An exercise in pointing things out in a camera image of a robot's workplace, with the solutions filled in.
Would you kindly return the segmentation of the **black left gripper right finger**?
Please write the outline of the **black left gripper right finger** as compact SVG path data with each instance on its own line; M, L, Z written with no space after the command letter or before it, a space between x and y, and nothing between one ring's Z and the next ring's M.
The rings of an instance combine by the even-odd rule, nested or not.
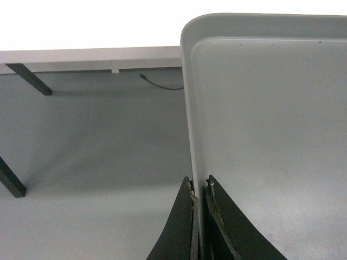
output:
M208 235L214 259L285 259L213 175L207 179Z

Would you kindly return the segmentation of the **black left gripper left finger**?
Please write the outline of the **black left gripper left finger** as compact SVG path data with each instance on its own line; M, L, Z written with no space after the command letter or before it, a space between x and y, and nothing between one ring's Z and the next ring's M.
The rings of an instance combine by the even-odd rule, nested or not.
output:
M147 259L199 259L198 199L184 177L165 227Z

